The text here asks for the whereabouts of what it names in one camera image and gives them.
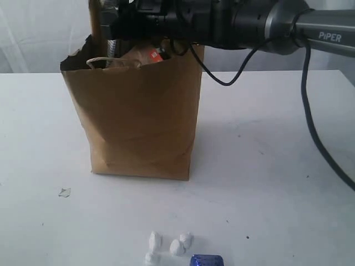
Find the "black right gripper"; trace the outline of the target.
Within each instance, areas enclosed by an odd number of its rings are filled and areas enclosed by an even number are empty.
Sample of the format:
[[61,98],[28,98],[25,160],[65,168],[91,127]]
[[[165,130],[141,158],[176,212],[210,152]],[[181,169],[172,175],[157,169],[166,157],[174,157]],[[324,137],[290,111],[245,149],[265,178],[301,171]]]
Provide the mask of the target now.
[[107,40],[169,38],[215,47],[211,1],[114,1],[100,11]]

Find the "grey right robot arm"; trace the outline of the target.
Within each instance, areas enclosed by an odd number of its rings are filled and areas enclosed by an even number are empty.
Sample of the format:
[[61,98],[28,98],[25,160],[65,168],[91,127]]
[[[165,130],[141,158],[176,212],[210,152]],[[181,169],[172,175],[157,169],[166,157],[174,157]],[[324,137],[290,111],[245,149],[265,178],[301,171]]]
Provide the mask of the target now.
[[100,15],[108,40],[161,37],[280,55],[307,41],[315,50],[354,56],[354,11],[318,11],[305,1],[115,1]]

